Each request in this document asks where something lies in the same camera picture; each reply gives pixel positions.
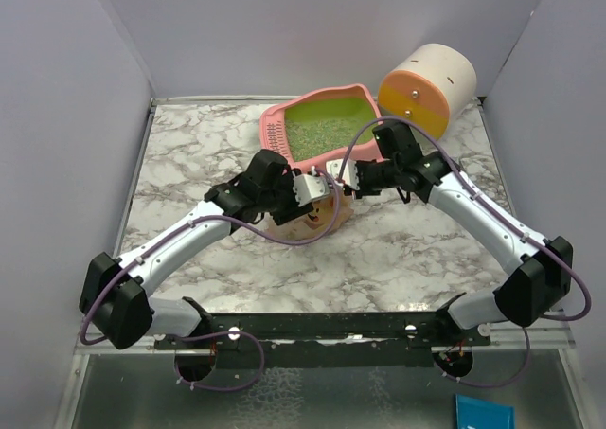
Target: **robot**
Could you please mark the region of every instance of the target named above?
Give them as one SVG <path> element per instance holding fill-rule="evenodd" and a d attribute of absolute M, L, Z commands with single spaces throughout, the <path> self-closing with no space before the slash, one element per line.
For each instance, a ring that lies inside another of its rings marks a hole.
<path fill-rule="evenodd" d="M 381 161 L 353 161 L 347 152 L 329 161 L 326 171 L 303 174 L 281 155 L 261 150 L 246 171 L 211 188 L 155 239 L 117 258 L 96 256 L 80 296 L 82 342 L 109 340 L 126 349 L 143 336 L 165 334 L 155 347 L 174 350 L 180 375 L 191 381 L 213 368 L 257 368 L 255 349 L 261 350 L 261 368 L 432 366 L 437 361 L 453 373 L 453 361 L 471 354 L 435 355 L 433 347 L 488 345 L 486 324 L 528 327 L 539 317 L 549 318 L 545 312 L 570 291 L 571 244 L 563 237 L 549 240 L 509 215 L 436 143 L 438 151 L 424 155 L 404 118 L 378 119 L 383 122 L 373 133 Z M 152 296 L 188 259 L 265 214 L 280 225 L 312 212 L 312 203 L 329 197 L 332 189 L 360 199 L 391 188 L 404 203 L 414 194 L 471 232 L 505 270 L 505 282 L 459 295 L 434 312 L 410 313 L 208 313 L 187 297 Z M 102 333 L 93 341 L 85 337 L 91 322 Z M 180 355 L 182 350 L 201 354 Z M 462 367 L 458 375 L 469 370 Z"/>

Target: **gray wall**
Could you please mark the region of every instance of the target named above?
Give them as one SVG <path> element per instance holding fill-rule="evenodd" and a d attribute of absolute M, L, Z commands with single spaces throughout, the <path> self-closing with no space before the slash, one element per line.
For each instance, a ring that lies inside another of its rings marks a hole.
<path fill-rule="evenodd" d="M 490 135 L 519 216 L 575 246 L 594 309 L 572 324 L 606 421 L 606 3 L 543 0 L 486 102 Z M 566 301 L 582 306 L 580 292 Z"/>
<path fill-rule="evenodd" d="M 0 0 L 0 427 L 52 426 L 152 95 L 98 0 Z"/>
<path fill-rule="evenodd" d="M 158 96 L 302 94 L 382 77 L 422 44 L 464 53 L 485 95 L 539 0 L 107 0 Z"/>

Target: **gray floor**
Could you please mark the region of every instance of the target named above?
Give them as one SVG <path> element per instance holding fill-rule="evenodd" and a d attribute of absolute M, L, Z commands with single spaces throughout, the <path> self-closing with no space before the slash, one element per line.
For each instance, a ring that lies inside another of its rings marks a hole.
<path fill-rule="evenodd" d="M 520 351 L 478 352 L 470 378 L 502 380 L 522 357 Z M 233 382 L 238 371 L 227 373 Z M 453 384 L 432 368 L 391 366 L 270 369 L 237 394 L 177 385 L 168 354 L 93 356 L 74 427 L 454 428 L 455 393 L 513 405 L 517 429 L 581 427 L 556 350 L 534 350 L 526 375 L 498 390 Z"/>

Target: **toy sink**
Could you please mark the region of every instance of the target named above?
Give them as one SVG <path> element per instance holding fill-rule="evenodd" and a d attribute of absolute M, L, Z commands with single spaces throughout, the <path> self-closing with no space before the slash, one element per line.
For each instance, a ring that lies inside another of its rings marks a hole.
<path fill-rule="evenodd" d="M 326 168 L 342 158 L 349 142 L 379 107 L 361 84 L 324 88 L 267 109 L 260 119 L 260 141 L 279 152 L 292 167 Z M 353 148 L 351 159 L 381 160 L 369 128 Z"/>

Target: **cable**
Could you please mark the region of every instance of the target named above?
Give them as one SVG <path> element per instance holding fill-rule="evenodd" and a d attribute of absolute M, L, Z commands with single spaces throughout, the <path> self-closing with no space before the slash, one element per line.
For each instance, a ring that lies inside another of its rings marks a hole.
<path fill-rule="evenodd" d="M 457 382 L 458 384 L 465 384 L 466 386 L 471 386 L 473 388 L 502 388 L 504 386 L 507 386 L 508 384 L 514 383 L 516 380 L 522 377 L 522 375 L 526 372 L 528 366 L 530 365 L 530 338 L 528 337 L 528 331 L 526 331 L 526 328 L 522 328 L 522 331 L 524 332 L 524 338 L 526 340 L 526 353 L 524 356 L 524 362 L 515 374 L 513 374 L 511 377 L 504 380 L 503 382 L 497 382 L 496 384 L 480 384 L 478 382 L 470 382 L 467 380 L 462 380 L 460 377 L 453 377 L 452 375 L 447 374 L 436 363 L 434 363 L 434 365 L 442 371 L 443 377 L 446 377 L 448 380 L 451 380 L 453 382 Z"/>
<path fill-rule="evenodd" d="M 263 345 L 252 334 L 249 334 L 246 331 L 220 331 L 220 332 L 211 332 L 210 334 L 205 334 L 204 336 L 180 337 L 178 339 L 180 339 L 181 341 L 184 341 L 184 342 L 198 342 L 198 341 L 205 341 L 207 339 L 215 339 L 217 337 L 223 337 L 223 336 L 229 336 L 229 335 L 233 336 L 236 334 L 240 334 L 244 337 L 249 338 L 251 341 L 253 341 L 253 343 L 255 344 L 255 346 L 258 349 L 258 355 L 260 358 L 258 361 L 258 369 L 257 369 L 257 373 L 255 374 L 255 377 L 250 379 L 245 384 L 239 384 L 237 386 L 225 386 L 225 387 L 211 386 L 209 384 L 201 384 L 200 382 L 189 382 L 183 378 L 183 376 L 181 375 L 181 372 L 179 371 L 179 367 L 177 366 L 177 364 L 175 362 L 174 370 L 175 370 L 175 373 L 177 374 L 177 377 L 179 377 L 179 380 L 177 380 L 177 384 L 179 384 L 179 383 L 188 384 L 191 390 L 193 390 L 193 388 L 195 387 L 195 388 L 205 389 L 207 391 L 218 391 L 220 393 L 233 393 L 235 391 L 242 391 L 243 389 L 246 389 L 246 388 L 252 386 L 253 384 L 255 384 L 256 382 L 258 382 L 258 380 L 260 380 L 261 376 L 263 375 L 263 369 L 265 368 L 265 353 L 263 352 Z"/>
<path fill-rule="evenodd" d="M 332 218 L 330 218 L 329 226 L 316 237 L 313 237 L 313 238 L 310 238 L 307 240 L 302 240 L 302 241 L 282 240 L 280 238 L 273 237 L 255 227 L 253 227 L 252 225 L 249 225 L 248 223 L 241 221 L 240 219 L 230 218 L 228 216 L 223 216 L 223 215 L 201 216 L 192 221 L 193 225 L 197 226 L 200 223 L 206 223 L 206 222 L 210 222 L 210 221 L 226 221 L 229 223 L 234 223 L 235 225 L 238 225 L 247 230 L 250 230 L 251 232 L 256 233 L 257 235 L 263 237 L 266 240 L 277 242 L 280 244 L 285 244 L 287 246 L 305 246 L 307 244 L 311 244 L 315 241 L 318 241 L 318 240 L 324 238 L 326 235 L 328 235 L 330 233 L 330 231 L 332 230 L 332 228 L 334 227 L 334 224 L 337 221 L 337 217 L 339 216 L 339 209 L 341 208 L 341 197 L 340 197 L 340 194 L 338 193 L 339 186 L 337 185 L 334 178 L 332 178 L 327 172 L 325 172 L 323 170 L 318 169 L 316 171 L 320 174 L 323 174 L 329 180 L 329 184 L 332 187 L 332 191 L 334 192 L 334 196 L 335 196 L 334 197 L 335 198 L 334 212 L 332 213 Z M 172 232 L 168 233 L 168 235 L 166 237 L 162 238 L 156 244 L 149 247 L 145 252 L 141 253 L 140 258 L 146 259 L 151 254 L 153 254 L 155 251 L 157 251 L 160 247 L 165 245 L 167 242 L 169 242 L 176 236 L 180 235 L 184 231 L 189 230 L 190 228 L 191 228 L 191 226 L 189 225 L 189 223 L 185 223 L 185 224 L 181 225 L 180 227 L 174 229 Z M 105 297 L 111 292 L 111 290 L 114 288 L 114 286 L 116 284 L 118 284 L 118 282 L 121 279 L 123 279 L 128 274 L 128 272 L 131 271 L 138 264 L 139 263 L 136 260 L 133 260 L 131 263 L 126 265 L 108 282 L 108 284 L 105 287 L 103 287 L 103 290 L 101 290 L 101 292 L 98 294 L 97 298 L 95 299 L 95 301 L 91 305 L 90 309 L 88 310 L 88 313 L 86 313 L 86 315 L 84 316 L 84 319 L 82 320 L 79 337 L 80 337 L 80 342 L 82 342 L 83 345 L 93 346 L 94 344 L 98 344 L 99 342 L 103 342 L 107 339 L 106 336 L 100 336 L 96 339 L 87 339 L 86 332 L 88 331 L 88 327 L 90 326 L 91 322 L 93 321 L 93 317 L 95 316 L 95 313 L 97 312 L 98 308 L 101 306 Z"/>
<path fill-rule="evenodd" d="M 548 320 L 557 320 L 557 321 L 561 321 L 561 322 L 573 322 L 573 321 L 576 321 L 576 320 L 581 320 L 585 315 L 587 315 L 591 311 L 591 307 L 592 307 L 591 294 L 589 292 L 589 289 L 587 288 L 587 286 L 583 282 L 583 280 L 580 278 L 580 276 L 575 271 L 573 271 L 573 269 L 570 266 L 568 266 L 567 263 L 565 263 L 562 259 L 560 259 L 558 256 L 556 256 L 549 249 L 547 249 L 543 244 L 541 244 L 540 242 L 538 242 L 536 240 L 533 240 L 532 238 L 525 238 L 524 232 L 522 230 L 520 230 L 517 226 L 513 225 L 512 223 L 510 223 L 491 204 L 489 204 L 488 202 L 486 202 L 483 199 L 483 197 L 480 197 L 479 196 L 480 194 L 477 194 L 473 190 L 472 186 L 465 180 L 465 178 L 463 178 L 463 176 L 459 172 L 458 168 L 456 167 L 455 162 L 448 155 L 448 153 L 446 153 L 446 151 L 442 148 L 442 146 L 439 143 L 437 143 L 437 141 L 433 137 L 431 137 L 428 133 L 426 133 L 420 126 L 418 126 L 417 124 L 415 124 L 412 121 L 408 120 L 407 118 L 403 118 L 401 116 L 380 116 L 378 118 L 372 119 L 371 121 L 368 121 L 367 124 L 365 124 L 356 133 L 356 135 L 351 140 L 351 143 L 349 143 L 348 149 L 345 152 L 345 155 L 343 156 L 343 165 L 341 166 L 341 169 L 339 170 L 339 176 L 338 176 L 339 180 L 341 180 L 343 178 L 343 174 L 345 172 L 345 167 L 346 167 L 347 161 L 349 159 L 349 156 L 351 155 L 351 151 L 353 150 L 353 147 L 355 146 L 355 144 L 358 141 L 358 139 L 360 138 L 360 136 L 364 133 L 365 130 L 367 130 L 368 128 L 370 128 L 374 124 L 376 124 L 376 123 L 378 123 L 380 121 L 387 121 L 387 120 L 400 121 L 400 122 L 402 122 L 402 123 L 410 126 L 411 128 L 415 129 L 418 133 L 420 133 L 427 140 L 429 140 L 431 142 L 431 144 L 436 148 L 436 150 L 438 150 L 440 152 L 440 154 L 444 158 L 444 161 L 446 161 L 446 163 L 448 164 L 448 167 L 450 167 L 450 169 L 453 172 L 454 176 L 459 181 L 459 183 L 461 183 L 461 185 L 463 186 L 463 188 L 465 190 L 467 190 L 470 193 L 470 195 L 475 200 L 477 200 L 477 202 L 482 207 L 484 207 L 494 217 L 494 219 L 496 219 L 504 227 L 506 227 L 511 232 L 513 232 L 518 238 L 524 239 L 526 242 L 528 242 L 529 244 L 533 245 L 534 247 L 536 247 L 537 249 L 539 249 L 541 252 L 543 252 L 544 254 L 546 254 L 550 259 L 552 259 L 553 261 L 555 261 L 558 264 L 558 266 L 560 266 L 562 268 L 562 270 L 564 270 L 564 272 L 566 272 L 567 274 L 569 274 L 570 277 L 575 282 L 577 282 L 577 285 L 579 285 L 580 290 L 583 293 L 583 297 L 585 298 L 585 306 L 582 309 L 582 311 L 580 311 L 579 313 L 576 313 L 574 315 L 543 315 L 542 318 L 546 318 Z"/>

